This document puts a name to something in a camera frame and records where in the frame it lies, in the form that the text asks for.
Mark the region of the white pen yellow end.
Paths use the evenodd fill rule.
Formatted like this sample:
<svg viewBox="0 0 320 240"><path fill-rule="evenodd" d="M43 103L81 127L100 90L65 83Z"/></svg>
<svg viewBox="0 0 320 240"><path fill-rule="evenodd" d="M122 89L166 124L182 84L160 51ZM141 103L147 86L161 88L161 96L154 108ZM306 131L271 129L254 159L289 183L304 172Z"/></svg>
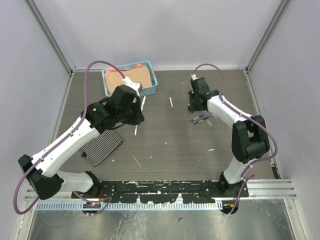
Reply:
<svg viewBox="0 0 320 240"><path fill-rule="evenodd" d="M135 128L134 128L134 136L137 136L137 131L138 131L138 125L135 125Z"/></svg>

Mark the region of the white pen blue end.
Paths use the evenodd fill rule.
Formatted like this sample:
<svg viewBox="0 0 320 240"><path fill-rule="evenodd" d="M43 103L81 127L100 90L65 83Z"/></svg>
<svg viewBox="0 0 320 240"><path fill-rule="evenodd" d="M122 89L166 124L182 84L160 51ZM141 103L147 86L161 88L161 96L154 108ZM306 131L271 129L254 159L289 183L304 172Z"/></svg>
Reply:
<svg viewBox="0 0 320 240"><path fill-rule="evenodd" d="M144 109L145 101L146 101L146 95L143 97L142 102L141 102L141 106L140 106L141 111L143 111L143 109Z"/></svg>

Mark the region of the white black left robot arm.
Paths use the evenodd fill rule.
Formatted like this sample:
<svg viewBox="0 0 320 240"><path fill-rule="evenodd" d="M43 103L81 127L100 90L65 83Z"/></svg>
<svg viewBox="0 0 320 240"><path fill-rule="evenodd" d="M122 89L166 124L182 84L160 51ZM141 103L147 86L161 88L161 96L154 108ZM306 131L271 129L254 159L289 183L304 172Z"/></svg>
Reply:
<svg viewBox="0 0 320 240"><path fill-rule="evenodd" d="M41 200L59 191L84 193L88 198L100 194L101 183L90 171L72 173L60 167L82 146L99 137L106 130L123 125L139 125L145 118L141 111L140 83L125 83L106 97L90 104L75 123L41 152L24 154L18 163L33 190Z"/></svg>

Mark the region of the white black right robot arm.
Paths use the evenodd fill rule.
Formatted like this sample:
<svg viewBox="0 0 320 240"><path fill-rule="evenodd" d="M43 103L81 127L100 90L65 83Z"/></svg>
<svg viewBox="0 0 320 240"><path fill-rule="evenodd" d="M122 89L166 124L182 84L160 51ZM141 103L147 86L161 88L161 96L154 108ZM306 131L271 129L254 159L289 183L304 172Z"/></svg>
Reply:
<svg viewBox="0 0 320 240"><path fill-rule="evenodd" d="M218 188L225 197L232 197L243 184L243 176L254 160L270 150L266 124L262 116L252 116L231 104L218 90L210 90L205 78L191 75L188 92L191 113L207 111L219 117L231 130L232 160L221 173Z"/></svg>

